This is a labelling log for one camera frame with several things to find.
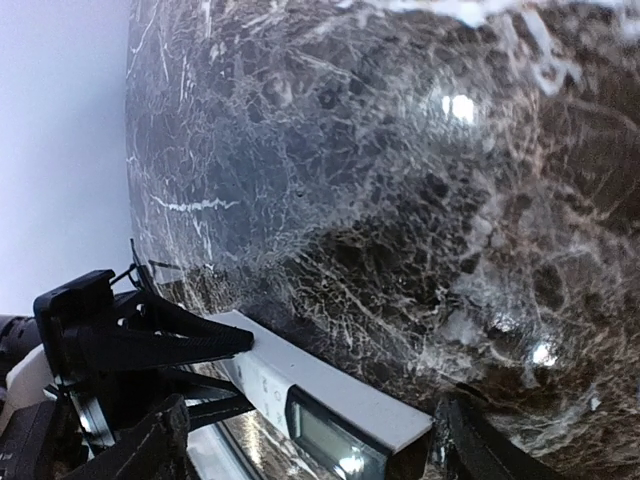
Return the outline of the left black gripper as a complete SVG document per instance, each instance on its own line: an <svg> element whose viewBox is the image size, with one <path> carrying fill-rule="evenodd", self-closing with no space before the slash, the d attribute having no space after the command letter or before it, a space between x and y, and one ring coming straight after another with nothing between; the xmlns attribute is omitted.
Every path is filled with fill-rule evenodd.
<svg viewBox="0 0 640 480"><path fill-rule="evenodd" d="M54 385L77 414L88 455L67 479L186 479L190 418L180 394L150 392L150 369L230 359L254 334L151 294L147 272L94 270L36 298Z"/></svg>

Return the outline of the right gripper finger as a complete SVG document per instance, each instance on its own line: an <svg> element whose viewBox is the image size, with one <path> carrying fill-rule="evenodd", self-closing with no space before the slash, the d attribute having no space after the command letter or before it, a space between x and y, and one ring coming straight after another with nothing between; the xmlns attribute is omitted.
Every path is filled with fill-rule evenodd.
<svg viewBox="0 0 640 480"><path fill-rule="evenodd" d="M443 395L436 407L432 463L446 479L561 480L563 476L511 443L467 396Z"/></svg>

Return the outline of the white remote control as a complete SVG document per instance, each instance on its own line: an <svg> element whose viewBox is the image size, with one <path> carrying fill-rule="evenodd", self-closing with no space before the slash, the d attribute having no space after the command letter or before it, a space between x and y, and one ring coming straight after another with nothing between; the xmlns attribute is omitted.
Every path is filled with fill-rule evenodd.
<svg viewBox="0 0 640 480"><path fill-rule="evenodd" d="M216 362L262 417L336 479L420 479L433 425L237 310L207 320L251 332L250 351Z"/></svg>

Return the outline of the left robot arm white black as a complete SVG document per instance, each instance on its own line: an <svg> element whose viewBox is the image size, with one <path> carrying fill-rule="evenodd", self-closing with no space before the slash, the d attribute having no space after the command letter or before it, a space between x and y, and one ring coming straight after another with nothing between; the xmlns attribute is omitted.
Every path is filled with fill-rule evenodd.
<svg viewBox="0 0 640 480"><path fill-rule="evenodd" d="M190 371L251 349L145 280L115 293L96 270L1 319L5 479L192 479L191 432L252 410L231 382Z"/></svg>

